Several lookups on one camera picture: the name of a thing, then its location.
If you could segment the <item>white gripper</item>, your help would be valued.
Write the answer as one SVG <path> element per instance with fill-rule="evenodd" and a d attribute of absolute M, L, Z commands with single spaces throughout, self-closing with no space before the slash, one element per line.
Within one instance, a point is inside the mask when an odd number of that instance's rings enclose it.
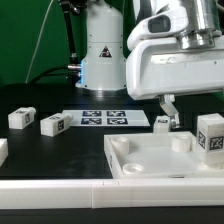
<path fill-rule="evenodd" d="M 141 41 L 126 61 L 126 82 L 135 100 L 161 95 L 160 107 L 179 128 L 174 95 L 224 89 L 224 36 L 208 49 L 182 50 L 174 37 Z"/>

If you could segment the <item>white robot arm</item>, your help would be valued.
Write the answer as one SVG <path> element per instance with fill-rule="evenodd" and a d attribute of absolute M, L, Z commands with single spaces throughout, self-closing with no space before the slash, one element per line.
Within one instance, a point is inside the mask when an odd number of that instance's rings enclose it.
<path fill-rule="evenodd" d="M 87 54 L 76 86 L 102 96 L 127 91 L 154 99 L 180 126 L 177 95 L 224 89 L 224 34 L 217 0 L 132 0 L 136 25 L 105 0 L 87 2 Z"/>

